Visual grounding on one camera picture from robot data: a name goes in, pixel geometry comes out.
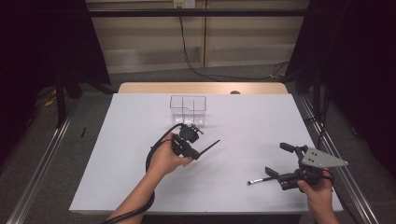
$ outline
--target wire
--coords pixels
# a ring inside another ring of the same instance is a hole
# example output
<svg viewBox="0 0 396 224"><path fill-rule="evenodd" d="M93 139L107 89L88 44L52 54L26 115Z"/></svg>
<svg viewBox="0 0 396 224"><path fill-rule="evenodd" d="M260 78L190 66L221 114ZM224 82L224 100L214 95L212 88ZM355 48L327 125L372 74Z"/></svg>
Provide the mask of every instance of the wire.
<svg viewBox="0 0 396 224"><path fill-rule="evenodd" d="M149 169L149 163L150 163L150 161L151 161L151 157L152 157L152 155L154 154L154 152L158 149L158 147L159 147L162 143L168 141L168 140L163 141L163 139L165 138L165 136L168 135L170 132L172 132L176 127L181 126L181 125L183 125L183 123L176 124L176 125L174 125L172 128L170 128L170 129L169 129L169 130L168 130L168 131L167 131L167 132L166 132L155 144L154 144L154 146L151 148L151 150L149 151L148 156L147 156L147 158L146 158L146 172L147 172L148 169ZM111 219L109 219L109 220L106 220L105 222L102 222L102 224L114 224L114 223L123 221L123 220L125 220L125 219L127 219L127 218L135 217L135 216L137 216L137 215L139 215L139 214L142 214L142 213L144 213L144 212L146 212L147 210L150 209L150 207L154 204L154 200L155 200L155 192L153 191L152 194L151 194L151 196L150 196L150 198L149 198L149 200L148 200L148 202L147 202L145 205L143 205L142 207L140 207L140 208L138 208L138 209L136 209L136 210L134 210L134 211L132 211L132 212L128 212L128 213L119 215L119 216L117 216L117 217L113 217L113 218L111 218Z"/></svg>
<svg viewBox="0 0 396 224"><path fill-rule="evenodd" d="M217 81L217 82L221 82L221 80L219 80L219 79L217 79L217 78L215 78L215 77L238 78L238 79L244 79L244 80L265 80L265 79L274 77L274 75L270 75L270 76L266 76L266 77L233 77L233 76L224 76L224 75L206 75L206 74L202 74L202 73L197 72L197 71L192 67L191 62L190 62L190 59L189 59L189 55L188 55L187 50L186 50L186 41L185 41L185 38L184 38L183 19L182 19L181 17L179 17L178 20L179 20L179 23L180 23L181 37L182 37L182 39L183 39L184 59L185 59L185 61L186 61L187 66L190 68L190 70L191 70L194 74L196 74L196 75L198 75L198 76L200 76L200 77L206 77L206 78L215 80L215 81ZM280 68L283 66L284 63L288 63L288 62L289 62L289 61L276 64L276 65L282 64L282 65L276 70L276 72L278 72L278 71L280 70Z"/></svg>
<svg viewBox="0 0 396 224"><path fill-rule="evenodd" d="M347 204L343 200L343 198L337 193L338 189L334 187L335 194L338 196L338 199L340 200L340 203L345 207L346 211L349 213L349 215L352 217L353 221L355 221L356 224L359 224L359 221L355 218L355 216L352 214L350 209L348 208Z"/></svg>

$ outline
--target transparent container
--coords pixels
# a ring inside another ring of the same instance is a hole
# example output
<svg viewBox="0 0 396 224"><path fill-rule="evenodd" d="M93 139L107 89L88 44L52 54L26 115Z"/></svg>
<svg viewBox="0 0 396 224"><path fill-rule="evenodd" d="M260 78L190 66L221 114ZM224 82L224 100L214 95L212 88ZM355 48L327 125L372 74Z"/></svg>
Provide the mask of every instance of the transparent container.
<svg viewBox="0 0 396 224"><path fill-rule="evenodd" d="M173 95L170 108L174 124L193 123L199 127L205 126L205 96Z"/></svg>

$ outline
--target white table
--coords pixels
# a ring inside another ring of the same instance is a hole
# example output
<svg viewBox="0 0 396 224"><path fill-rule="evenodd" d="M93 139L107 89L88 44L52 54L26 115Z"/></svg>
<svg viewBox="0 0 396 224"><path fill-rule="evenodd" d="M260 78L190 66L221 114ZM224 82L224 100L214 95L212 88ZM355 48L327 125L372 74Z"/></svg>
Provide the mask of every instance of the white table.
<svg viewBox="0 0 396 224"><path fill-rule="evenodd" d="M172 95L114 95L71 211L97 214L117 208L144 175L149 148L173 125L169 111ZM306 196L297 189L284 191L275 180L247 186L248 180L266 177L265 166L280 174L298 168L297 156L280 149L280 142L313 146L292 96L205 96L205 134L192 147L200 151L218 139L221 141L200 160L166 176L156 188L156 201L148 213L234 215L307 211ZM342 210L335 194L333 209Z"/></svg>

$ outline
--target black curtain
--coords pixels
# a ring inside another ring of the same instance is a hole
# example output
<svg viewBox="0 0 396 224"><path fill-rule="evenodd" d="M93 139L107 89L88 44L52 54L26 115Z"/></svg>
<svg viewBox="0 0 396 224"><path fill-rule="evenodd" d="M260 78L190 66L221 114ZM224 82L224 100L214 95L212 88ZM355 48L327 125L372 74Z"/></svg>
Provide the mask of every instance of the black curtain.
<svg viewBox="0 0 396 224"><path fill-rule="evenodd" d="M33 116L37 93L56 77L69 86L78 77L110 83L92 20L68 13L76 10L88 10L84 0L0 1L0 161Z"/></svg>

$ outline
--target gray floor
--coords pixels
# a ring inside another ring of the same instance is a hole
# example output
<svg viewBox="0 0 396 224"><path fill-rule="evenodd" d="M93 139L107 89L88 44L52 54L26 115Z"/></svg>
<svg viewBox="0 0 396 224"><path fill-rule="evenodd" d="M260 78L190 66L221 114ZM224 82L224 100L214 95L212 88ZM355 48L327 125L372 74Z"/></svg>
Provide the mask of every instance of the gray floor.
<svg viewBox="0 0 396 224"><path fill-rule="evenodd" d="M273 73L273 66L232 66L217 68L201 68L199 72L223 76L267 77ZM276 79L248 80L239 78L216 77L222 81L275 81ZM188 69L157 71L135 74L112 75L110 88L116 90L125 81L213 81L197 76ZM111 102L111 95L105 95L90 86L81 84L84 95L80 99L66 96L67 108L74 109L64 140L53 156L50 167L43 179L42 186L30 204L30 210L24 223L100 223L106 216L82 216L68 212L82 176L85 165L91 155L97 134ZM289 92L295 93L294 83L288 83ZM308 118L299 101L300 95L294 94L296 104L302 111L303 119ZM37 99L43 102L44 96ZM55 105L38 106L32 123L20 143L15 147L7 162L3 165L0 176L0 223L6 223L12 210L22 196L37 165L40 163L47 146L55 132L57 110ZM307 123L314 142L318 135L311 123ZM394 223L396 219L396 181L381 164L373 157L370 148L363 139L353 134L351 124L343 116L334 102L330 103L326 129L342 158L349 161L348 170L354 176L363 195L373 208L379 223ZM349 197L346 187L341 181L336 182L340 197L346 202L359 223L359 212ZM354 223L348 212L337 214L342 223ZM175 217L182 223L200 223L199 218ZM213 223L224 222L226 219L214 219ZM300 223L313 223L308 214L304 214Z"/></svg>

